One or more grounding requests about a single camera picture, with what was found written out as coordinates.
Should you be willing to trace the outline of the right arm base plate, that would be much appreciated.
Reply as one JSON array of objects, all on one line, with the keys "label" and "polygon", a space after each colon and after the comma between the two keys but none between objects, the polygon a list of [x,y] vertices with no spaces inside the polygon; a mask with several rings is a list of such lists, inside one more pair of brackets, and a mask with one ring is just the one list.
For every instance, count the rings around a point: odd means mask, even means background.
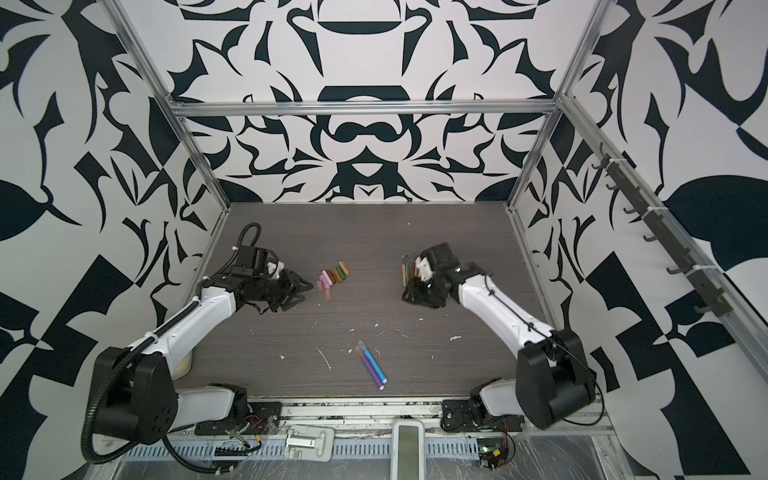
[{"label": "right arm base plate", "polygon": [[440,428],[448,433],[521,432],[521,415],[491,416],[471,399],[443,400]]}]

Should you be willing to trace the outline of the purple marker pen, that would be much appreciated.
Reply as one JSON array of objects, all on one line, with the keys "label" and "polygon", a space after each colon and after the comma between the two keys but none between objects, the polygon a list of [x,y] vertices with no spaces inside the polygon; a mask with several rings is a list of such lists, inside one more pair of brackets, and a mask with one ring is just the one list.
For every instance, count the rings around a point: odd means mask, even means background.
[{"label": "purple marker pen", "polygon": [[370,363],[370,361],[366,357],[364,351],[359,346],[357,346],[355,348],[355,351],[358,354],[358,356],[359,356],[363,366],[365,367],[365,369],[367,370],[368,374],[370,375],[370,377],[372,378],[373,382],[375,383],[376,388],[379,391],[383,390],[384,389],[384,383],[379,378],[379,376],[376,373],[374,367],[372,366],[372,364]]}]

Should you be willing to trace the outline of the lilac pen cap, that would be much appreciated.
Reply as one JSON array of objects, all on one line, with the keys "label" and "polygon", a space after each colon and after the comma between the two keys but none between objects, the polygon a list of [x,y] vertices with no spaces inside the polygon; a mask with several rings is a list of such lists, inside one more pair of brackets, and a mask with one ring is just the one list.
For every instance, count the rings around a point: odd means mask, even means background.
[{"label": "lilac pen cap", "polygon": [[332,282],[328,279],[326,275],[321,275],[319,277],[319,281],[324,290],[330,290],[332,288]]}]

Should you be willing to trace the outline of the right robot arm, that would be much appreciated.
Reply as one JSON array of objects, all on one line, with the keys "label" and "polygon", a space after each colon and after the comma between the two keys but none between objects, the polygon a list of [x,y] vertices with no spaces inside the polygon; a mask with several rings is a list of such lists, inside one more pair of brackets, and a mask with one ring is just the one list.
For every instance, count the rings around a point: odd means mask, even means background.
[{"label": "right robot arm", "polygon": [[470,394],[473,421],[521,416],[539,429],[566,422],[600,394],[580,337],[537,319],[473,262],[462,263],[446,243],[416,256],[406,270],[406,303],[443,308],[452,299],[476,315],[515,358],[512,379],[491,380]]}]

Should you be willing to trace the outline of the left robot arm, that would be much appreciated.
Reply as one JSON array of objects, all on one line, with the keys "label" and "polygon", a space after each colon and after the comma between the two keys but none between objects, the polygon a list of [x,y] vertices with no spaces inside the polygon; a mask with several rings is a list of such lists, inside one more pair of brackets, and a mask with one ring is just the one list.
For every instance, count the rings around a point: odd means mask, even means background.
[{"label": "left robot arm", "polygon": [[247,392],[231,384],[179,391],[173,373],[218,325],[243,307],[259,314],[287,311],[305,299],[311,284],[286,268],[271,249],[247,241],[262,227],[247,224],[232,256],[196,286],[192,299],[169,320],[130,345],[109,347],[98,355],[80,435],[90,464],[105,464],[138,445],[162,442],[177,462],[199,473],[215,468],[195,465],[170,444],[179,428],[216,423],[240,430],[249,412]]}]

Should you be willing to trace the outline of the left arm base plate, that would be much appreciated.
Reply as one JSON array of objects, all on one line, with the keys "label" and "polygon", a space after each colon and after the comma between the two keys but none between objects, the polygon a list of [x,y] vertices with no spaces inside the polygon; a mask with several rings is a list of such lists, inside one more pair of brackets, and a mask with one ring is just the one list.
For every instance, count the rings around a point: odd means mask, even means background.
[{"label": "left arm base plate", "polygon": [[280,402],[248,402],[233,406],[230,414],[222,420],[206,421],[194,427],[197,436],[221,436],[236,431],[241,435],[261,435],[275,430],[281,421]]}]

